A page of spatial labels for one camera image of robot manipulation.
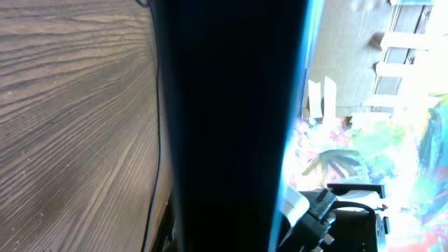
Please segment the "blue Galaxy smartphone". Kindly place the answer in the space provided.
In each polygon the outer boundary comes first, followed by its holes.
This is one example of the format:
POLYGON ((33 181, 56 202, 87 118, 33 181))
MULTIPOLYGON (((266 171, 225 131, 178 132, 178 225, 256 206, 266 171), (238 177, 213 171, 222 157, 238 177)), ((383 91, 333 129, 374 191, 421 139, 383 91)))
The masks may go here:
POLYGON ((273 251, 313 2, 151 1, 180 251, 273 251))

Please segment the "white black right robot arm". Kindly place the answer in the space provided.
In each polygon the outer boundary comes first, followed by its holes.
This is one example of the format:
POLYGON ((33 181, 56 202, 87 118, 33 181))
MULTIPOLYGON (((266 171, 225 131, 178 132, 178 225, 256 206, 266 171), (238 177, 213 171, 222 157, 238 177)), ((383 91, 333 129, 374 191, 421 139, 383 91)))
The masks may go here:
POLYGON ((382 252, 391 232, 383 185, 329 183, 284 195, 277 252, 382 252))

